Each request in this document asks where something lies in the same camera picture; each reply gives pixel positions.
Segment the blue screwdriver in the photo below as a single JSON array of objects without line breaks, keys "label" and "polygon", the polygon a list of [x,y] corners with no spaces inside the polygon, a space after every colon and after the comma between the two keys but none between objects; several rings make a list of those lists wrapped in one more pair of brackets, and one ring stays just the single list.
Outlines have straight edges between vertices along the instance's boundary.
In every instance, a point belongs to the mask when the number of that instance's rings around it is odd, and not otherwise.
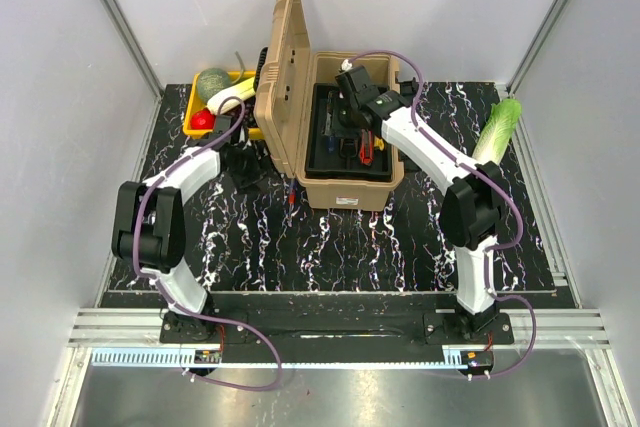
[{"label": "blue screwdriver", "polygon": [[292,219],[293,219],[293,214],[294,214],[294,210],[295,210],[296,189],[297,189],[296,185],[297,185],[297,180],[295,178],[293,178],[290,181],[289,189],[288,189],[288,195],[287,195],[288,211],[287,211],[286,220],[287,220],[287,225],[288,226],[292,225]]},{"label": "blue screwdriver", "polygon": [[326,148],[329,153],[334,153],[337,145],[337,136],[341,124],[339,120],[340,93],[337,90],[330,91],[327,97],[326,117],[323,135],[326,140]]}]

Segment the yellow utility knife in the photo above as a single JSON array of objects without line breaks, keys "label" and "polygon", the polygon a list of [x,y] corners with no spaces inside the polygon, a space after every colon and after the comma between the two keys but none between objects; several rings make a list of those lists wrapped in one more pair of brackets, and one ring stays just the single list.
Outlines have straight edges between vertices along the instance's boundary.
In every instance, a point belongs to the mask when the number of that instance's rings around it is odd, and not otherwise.
[{"label": "yellow utility knife", "polygon": [[379,151],[383,151],[385,149],[385,143],[382,139],[376,137],[374,139],[374,148]]}]

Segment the red black utility knife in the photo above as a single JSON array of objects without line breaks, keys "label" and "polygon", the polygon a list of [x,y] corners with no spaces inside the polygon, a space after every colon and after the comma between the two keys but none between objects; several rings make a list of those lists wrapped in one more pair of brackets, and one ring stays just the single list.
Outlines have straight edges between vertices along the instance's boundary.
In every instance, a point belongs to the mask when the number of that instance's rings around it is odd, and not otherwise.
[{"label": "red black utility knife", "polygon": [[359,160],[362,165],[370,166],[374,159],[374,137],[370,131],[362,130],[360,136]]}]

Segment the black tool box tray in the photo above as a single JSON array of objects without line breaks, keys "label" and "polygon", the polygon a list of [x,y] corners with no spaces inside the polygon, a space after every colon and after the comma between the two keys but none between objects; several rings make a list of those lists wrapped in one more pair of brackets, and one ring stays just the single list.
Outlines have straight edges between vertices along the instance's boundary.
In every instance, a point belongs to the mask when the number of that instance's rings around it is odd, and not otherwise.
[{"label": "black tool box tray", "polygon": [[370,165],[360,161],[359,139],[341,139],[337,135],[330,142],[324,130],[328,105],[339,100],[339,89],[335,84],[316,83],[313,86],[311,120],[304,164],[305,174],[311,179],[363,180],[389,182],[392,177],[392,154],[385,147],[375,149]]}]

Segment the tan plastic tool box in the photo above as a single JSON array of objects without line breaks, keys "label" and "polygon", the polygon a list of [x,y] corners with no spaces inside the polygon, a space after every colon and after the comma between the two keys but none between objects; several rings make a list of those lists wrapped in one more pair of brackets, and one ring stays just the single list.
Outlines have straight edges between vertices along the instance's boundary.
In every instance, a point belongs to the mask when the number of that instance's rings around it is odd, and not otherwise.
[{"label": "tan plastic tool box", "polygon": [[388,180],[341,179],[336,174],[314,178],[308,172],[313,90],[335,84],[349,51],[317,51],[310,44],[302,0],[276,0],[264,64],[259,68],[254,116],[277,171],[306,189],[314,209],[360,209],[379,212],[404,178],[398,149],[388,146]]}]

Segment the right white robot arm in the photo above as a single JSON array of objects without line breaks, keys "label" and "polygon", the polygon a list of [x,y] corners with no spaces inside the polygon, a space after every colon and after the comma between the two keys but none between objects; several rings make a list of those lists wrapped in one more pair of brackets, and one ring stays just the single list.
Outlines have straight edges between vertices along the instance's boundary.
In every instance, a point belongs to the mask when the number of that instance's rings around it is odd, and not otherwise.
[{"label": "right white robot arm", "polygon": [[495,191],[499,167],[478,164],[437,134],[394,90],[382,93],[362,65],[344,61],[336,82],[341,101],[338,119],[398,148],[425,172],[444,195],[438,223],[454,246],[458,287],[455,313],[443,321],[444,331],[469,343],[480,341],[498,313],[491,248],[504,202]]}]

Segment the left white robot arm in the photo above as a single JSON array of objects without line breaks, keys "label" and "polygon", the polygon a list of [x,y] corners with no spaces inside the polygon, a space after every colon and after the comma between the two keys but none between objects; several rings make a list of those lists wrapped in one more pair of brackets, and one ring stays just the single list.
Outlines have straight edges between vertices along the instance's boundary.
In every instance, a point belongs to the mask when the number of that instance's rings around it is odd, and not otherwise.
[{"label": "left white robot arm", "polygon": [[213,337],[217,319],[185,259],[184,205],[222,174],[240,194],[257,192],[267,176],[264,159],[239,116],[217,117],[214,129],[192,141],[173,164],[144,181],[123,183],[117,195],[113,255],[153,283],[171,311],[185,315],[182,330],[196,342]]}]

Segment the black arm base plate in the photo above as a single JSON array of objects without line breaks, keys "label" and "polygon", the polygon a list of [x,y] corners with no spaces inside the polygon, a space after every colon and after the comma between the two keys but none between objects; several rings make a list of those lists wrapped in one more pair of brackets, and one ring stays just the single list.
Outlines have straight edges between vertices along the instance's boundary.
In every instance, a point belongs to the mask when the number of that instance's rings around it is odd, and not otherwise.
[{"label": "black arm base plate", "polygon": [[248,330],[254,327],[286,364],[426,363],[441,360],[446,346],[514,343],[510,318],[500,311],[475,340],[447,334],[443,321],[457,305],[452,294],[216,293],[211,301],[210,316],[228,318],[229,325],[168,312],[161,342],[220,344],[228,363],[270,362],[270,351]]}]

